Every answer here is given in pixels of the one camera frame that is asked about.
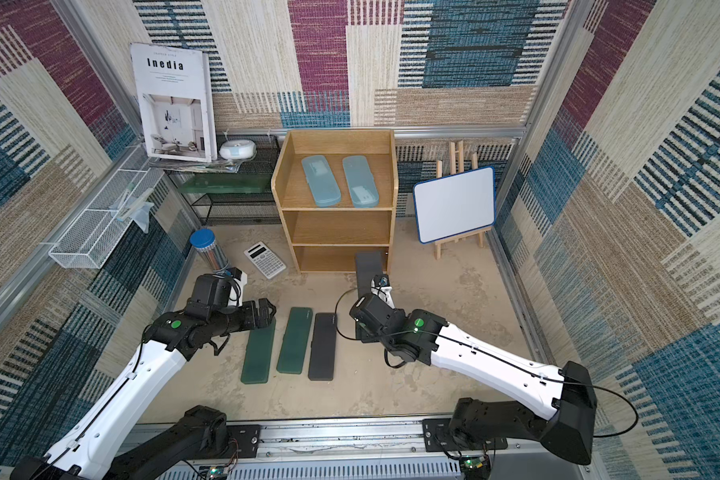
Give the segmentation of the black pencil case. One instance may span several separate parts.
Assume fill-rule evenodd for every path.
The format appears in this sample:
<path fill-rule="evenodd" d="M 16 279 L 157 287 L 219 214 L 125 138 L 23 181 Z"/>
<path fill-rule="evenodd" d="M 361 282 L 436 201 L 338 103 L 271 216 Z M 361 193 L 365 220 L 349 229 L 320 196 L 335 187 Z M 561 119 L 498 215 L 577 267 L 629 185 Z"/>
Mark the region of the black pencil case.
<path fill-rule="evenodd" d="M 355 254 L 358 297 L 372 291 L 374 279 L 384 272 L 385 259 L 385 253 L 380 250 L 361 250 Z"/>
<path fill-rule="evenodd" d="M 315 316 L 308 367 L 310 381 L 332 381 L 336 355 L 336 328 L 333 313 Z"/>

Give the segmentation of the light blue pencil case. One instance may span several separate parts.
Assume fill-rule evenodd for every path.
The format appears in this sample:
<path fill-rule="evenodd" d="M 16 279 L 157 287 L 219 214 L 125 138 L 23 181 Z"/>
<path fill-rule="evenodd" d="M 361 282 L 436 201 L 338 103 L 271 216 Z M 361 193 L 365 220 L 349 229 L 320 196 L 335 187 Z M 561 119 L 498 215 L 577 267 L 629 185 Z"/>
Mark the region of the light blue pencil case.
<path fill-rule="evenodd" d="M 301 160 L 306 182 L 317 207 L 332 207 L 341 201 L 341 191 L 327 158 L 307 156 Z"/>
<path fill-rule="evenodd" d="M 363 155 L 342 159 L 350 199 L 355 208 L 373 208 L 379 203 L 379 192 L 368 160 Z"/>

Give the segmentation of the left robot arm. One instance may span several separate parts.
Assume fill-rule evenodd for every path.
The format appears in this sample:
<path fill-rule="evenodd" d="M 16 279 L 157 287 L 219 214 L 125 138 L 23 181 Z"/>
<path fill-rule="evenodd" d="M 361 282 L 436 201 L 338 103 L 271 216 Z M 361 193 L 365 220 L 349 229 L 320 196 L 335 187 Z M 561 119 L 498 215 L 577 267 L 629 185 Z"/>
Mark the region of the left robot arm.
<path fill-rule="evenodd" d="M 215 355 L 234 333 L 269 327 L 277 308 L 246 300 L 247 281 L 236 268 L 203 274 L 186 305 L 145 327 L 127 366 L 70 431 L 40 458 L 24 457 L 13 479 L 156 479 L 190 458 L 214 458 L 230 449 L 227 418 L 196 406 L 168 430 L 138 447 L 119 450 L 168 381 L 205 346 Z"/>

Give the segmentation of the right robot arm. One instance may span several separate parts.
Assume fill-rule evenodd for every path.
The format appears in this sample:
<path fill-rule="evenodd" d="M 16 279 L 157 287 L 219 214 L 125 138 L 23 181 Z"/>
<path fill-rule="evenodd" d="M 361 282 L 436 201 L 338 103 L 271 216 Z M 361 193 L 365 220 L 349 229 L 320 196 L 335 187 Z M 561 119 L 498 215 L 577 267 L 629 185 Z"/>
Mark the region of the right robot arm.
<path fill-rule="evenodd" d="M 402 361 L 451 370 L 506 395 L 503 402 L 460 399 L 449 424 L 455 441 L 533 440 L 565 461 L 590 464 L 597 397 L 583 365 L 569 361 L 558 367 L 519 357 L 439 315 L 405 312 L 372 293 L 358 299 L 349 314 Z"/>

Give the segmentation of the dark green pencil case outer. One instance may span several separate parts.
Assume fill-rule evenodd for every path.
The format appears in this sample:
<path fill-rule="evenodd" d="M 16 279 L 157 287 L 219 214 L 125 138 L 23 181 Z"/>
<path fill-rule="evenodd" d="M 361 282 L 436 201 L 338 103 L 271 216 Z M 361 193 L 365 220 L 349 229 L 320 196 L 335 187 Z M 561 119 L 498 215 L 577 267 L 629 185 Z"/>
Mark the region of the dark green pencil case outer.
<path fill-rule="evenodd" d="M 269 378 L 276 320 L 263 329 L 252 330 L 246 346 L 240 381 L 245 385 L 265 384 Z"/>

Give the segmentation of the dark green pencil case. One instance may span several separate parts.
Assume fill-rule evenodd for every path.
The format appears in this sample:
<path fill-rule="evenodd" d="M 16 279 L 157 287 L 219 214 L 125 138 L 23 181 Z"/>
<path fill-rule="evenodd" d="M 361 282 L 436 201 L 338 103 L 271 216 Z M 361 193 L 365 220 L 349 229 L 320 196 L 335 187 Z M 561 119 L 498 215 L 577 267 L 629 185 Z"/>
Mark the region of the dark green pencil case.
<path fill-rule="evenodd" d="M 311 308 L 291 308 L 276 365 L 278 373 L 294 375 L 302 373 L 312 320 Z"/>
<path fill-rule="evenodd" d="M 276 320 L 263 329 L 252 330 L 246 346 L 240 381 L 245 385 L 265 384 L 269 378 Z"/>

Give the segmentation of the dark green pencil case inner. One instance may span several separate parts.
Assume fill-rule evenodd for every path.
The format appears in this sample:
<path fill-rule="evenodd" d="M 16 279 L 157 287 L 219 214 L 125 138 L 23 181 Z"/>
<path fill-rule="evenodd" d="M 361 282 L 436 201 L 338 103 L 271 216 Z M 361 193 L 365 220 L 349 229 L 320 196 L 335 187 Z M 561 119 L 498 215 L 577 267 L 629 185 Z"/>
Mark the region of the dark green pencil case inner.
<path fill-rule="evenodd" d="M 291 308 L 276 365 L 278 373 L 294 375 L 302 373 L 312 320 L 311 308 Z"/>

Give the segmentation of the blue-lidded pencil tube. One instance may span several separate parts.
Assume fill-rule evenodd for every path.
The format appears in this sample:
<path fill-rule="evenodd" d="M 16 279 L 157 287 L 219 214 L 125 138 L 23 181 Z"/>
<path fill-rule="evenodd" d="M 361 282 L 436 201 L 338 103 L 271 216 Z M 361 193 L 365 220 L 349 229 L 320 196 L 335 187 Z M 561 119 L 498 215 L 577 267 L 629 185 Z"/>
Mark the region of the blue-lidded pencil tube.
<path fill-rule="evenodd" d="M 207 228 L 196 230 L 190 236 L 190 244 L 212 271 L 221 272 L 229 267 L 228 259 L 219 247 L 212 230 Z"/>

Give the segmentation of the wooden three-tier shelf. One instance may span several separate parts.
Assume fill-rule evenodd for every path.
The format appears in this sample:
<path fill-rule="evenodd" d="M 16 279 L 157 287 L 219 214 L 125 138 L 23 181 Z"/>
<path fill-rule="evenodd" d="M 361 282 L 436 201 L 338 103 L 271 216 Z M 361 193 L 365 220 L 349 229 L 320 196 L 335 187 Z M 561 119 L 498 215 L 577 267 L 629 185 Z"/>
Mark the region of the wooden three-tier shelf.
<path fill-rule="evenodd" d="M 318 157 L 335 180 L 334 202 L 319 204 L 307 181 L 305 160 Z M 363 157 L 378 200 L 352 200 L 345 160 Z M 300 273 L 353 273 L 356 255 L 380 256 L 389 270 L 399 191 L 394 133 L 389 129 L 293 129 L 282 143 L 271 190 L 295 268 Z"/>

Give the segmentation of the white calculator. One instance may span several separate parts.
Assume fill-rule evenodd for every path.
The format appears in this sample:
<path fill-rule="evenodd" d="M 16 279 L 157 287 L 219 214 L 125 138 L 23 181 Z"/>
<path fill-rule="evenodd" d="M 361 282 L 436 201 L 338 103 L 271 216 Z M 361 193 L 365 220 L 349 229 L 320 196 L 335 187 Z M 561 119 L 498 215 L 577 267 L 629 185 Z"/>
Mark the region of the white calculator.
<path fill-rule="evenodd" d="M 264 242 L 252 245 L 244 255 L 267 280 L 287 270 L 285 263 Z"/>

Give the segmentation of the green tray on rack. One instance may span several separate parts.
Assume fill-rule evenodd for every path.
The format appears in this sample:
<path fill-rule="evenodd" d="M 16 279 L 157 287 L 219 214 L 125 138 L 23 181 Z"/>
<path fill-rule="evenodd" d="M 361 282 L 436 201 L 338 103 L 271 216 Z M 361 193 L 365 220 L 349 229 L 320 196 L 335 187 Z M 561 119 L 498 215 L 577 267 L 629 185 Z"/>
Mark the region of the green tray on rack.
<path fill-rule="evenodd" d="M 271 191 L 271 177 L 259 174 L 201 173 L 178 187 L 183 194 L 259 194 Z"/>

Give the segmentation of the small whiteboard on easel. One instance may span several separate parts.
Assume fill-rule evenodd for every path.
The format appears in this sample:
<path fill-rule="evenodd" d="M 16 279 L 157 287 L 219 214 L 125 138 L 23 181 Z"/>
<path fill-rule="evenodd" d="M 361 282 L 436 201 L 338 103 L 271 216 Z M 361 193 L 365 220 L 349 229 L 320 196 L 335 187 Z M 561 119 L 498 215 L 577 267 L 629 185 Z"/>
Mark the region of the small whiteboard on easel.
<path fill-rule="evenodd" d="M 431 245 L 434 258 L 444 245 L 471 237 L 487 246 L 486 236 L 496 222 L 495 169 L 478 165 L 478 156 L 466 154 L 463 141 L 449 144 L 447 162 L 436 162 L 435 177 L 413 187 L 417 235 Z"/>

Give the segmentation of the white round device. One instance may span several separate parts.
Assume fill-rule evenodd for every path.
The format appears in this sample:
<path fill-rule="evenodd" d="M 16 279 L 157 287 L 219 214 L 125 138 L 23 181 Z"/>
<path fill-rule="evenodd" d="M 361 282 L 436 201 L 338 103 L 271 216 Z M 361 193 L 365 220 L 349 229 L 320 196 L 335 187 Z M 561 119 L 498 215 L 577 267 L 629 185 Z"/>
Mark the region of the white round device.
<path fill-rule="evenodd" d="M 256 143 L 249 139 L 227 140 L 218 149 L 219 156 L 227 161 L 250 160 L 255 157 L 256 152 Z"/>

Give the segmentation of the white Inedia magazine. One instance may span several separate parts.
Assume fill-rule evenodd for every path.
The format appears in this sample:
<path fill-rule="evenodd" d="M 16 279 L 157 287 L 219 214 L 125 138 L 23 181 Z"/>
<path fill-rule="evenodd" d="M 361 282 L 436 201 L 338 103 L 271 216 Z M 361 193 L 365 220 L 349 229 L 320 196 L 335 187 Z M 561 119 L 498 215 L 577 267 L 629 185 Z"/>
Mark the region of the white Inedia magazine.
<path fill-rule="evenodd" d="M 218 158 L 209 56 L 200 50 L 130 45 L 145 149 L 158 159 Z"/>

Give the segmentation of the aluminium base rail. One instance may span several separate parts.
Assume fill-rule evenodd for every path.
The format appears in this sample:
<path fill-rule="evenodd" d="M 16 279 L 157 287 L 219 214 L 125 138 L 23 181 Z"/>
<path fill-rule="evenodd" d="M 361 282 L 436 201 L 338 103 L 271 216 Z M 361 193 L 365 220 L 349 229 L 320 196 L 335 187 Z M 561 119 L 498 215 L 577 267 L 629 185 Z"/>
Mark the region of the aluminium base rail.
<path fill-rule="evenodd" d="M 605 479 L 539 443 L 452 437 L 445 415 L 231 421 L 238 456 L 180 461 L 165 479 Z"/>

